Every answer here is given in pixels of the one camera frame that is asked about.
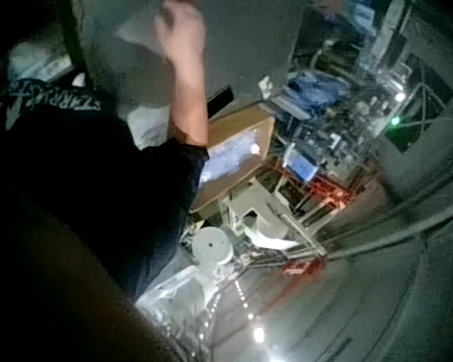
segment metal pipe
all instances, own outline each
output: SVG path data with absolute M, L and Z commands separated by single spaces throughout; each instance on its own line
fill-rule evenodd
M 448 206 L 440 213 L 430 216 L 427 219 L 416 222 L 415 224 L 407 227 L 406 229 L 386 236 L 385 238 L 372 241 L 371 243 L 366 243 L 359 245 L 358 247 L 351 247 L 346 250 L 338 251 L 336 253 L 328 254 L 327 257 L 329 260 L 347 258 L 348 256 L 354 256 L 359 253 L 365 253 L 368 251 L 373 251 L 380 249 L 382 247 L 388 247 L 392 244 L 395 244 L 403 239 L 409 238 L 419 232 L 422 232 L 425 229 L 428 229 L 432 226 L 435 226 L 442 222 L 443 220 L 448 219 L 453 216 L 453 205 Z

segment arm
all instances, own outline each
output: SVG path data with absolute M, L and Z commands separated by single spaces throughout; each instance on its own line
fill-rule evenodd
M 202 15 L 185 2 L 166 0 L 169 26 L 163 16 L 155 18 L 156 35 L 174 70 L 171 105 L 176 138 L 186 144 L 206 146 L 208 114 L 205 96 L 205 25 Z

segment concrete wall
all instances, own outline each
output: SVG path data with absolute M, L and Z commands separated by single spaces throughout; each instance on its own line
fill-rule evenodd
M 411 52 L 434 69 L 453 90 L 453 42 L 416 14 L 403 32 Z M 453 116 L 453 99 L 440 117 Z M 433 181 L 433 175 L 453 158 L 453 119 L 434 122 L 420 139 L 401 153 L 381 137 L 379 149 L 384 182 L 403 200 Z

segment cardboard box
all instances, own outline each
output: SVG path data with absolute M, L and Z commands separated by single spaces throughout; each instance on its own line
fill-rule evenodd
M 267 156 L 274 123 L 275 120 L 269 113 L 256 106 L 243 109 L 210 123 L 208 149 L 220 145 L 244 130 L 255 129 L 257 130 L 260 154 L 251 155 L 235 173 L 204 183 L 198 190 L 195 203 L 191 207 L 192 212 L 200 210 L 219 198 L 225 198 L 231 188 L 252 176 Z

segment man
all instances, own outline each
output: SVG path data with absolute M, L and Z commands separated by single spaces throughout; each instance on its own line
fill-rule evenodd
M 185 2 L 163 7 L 172 23 L 157 16 L 156 33 L 174 72 L 174 138 L 165 144 L 140 151 L 123 121 L 77 90 L 25 80 L 1 98 L 8 187 L 1 245 L 20 269 L 18 284 L 29 288 L 24 302 L 32 295 L 29 308 L 61 330 L 51 345 L 74 335 L 84 359 L 168 354 L 132 301 L 176 252 L 208 158 L 208 122 L 202 16 Z

